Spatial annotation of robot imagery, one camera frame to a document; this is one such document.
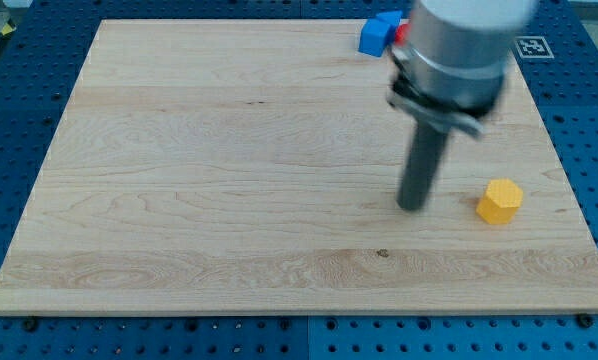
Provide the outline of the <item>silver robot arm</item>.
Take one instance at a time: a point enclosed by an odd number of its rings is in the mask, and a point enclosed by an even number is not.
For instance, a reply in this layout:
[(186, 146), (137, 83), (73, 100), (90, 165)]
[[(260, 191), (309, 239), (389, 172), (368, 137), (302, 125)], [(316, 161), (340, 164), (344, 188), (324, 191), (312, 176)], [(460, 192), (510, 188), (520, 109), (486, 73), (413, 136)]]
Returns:
[(419, 0), (403, 44), (389, 50), (397, 72), (390, 106), (440, 133), (483, 134), (495, 106), (513, 39), (533, 17), (535, 0)]

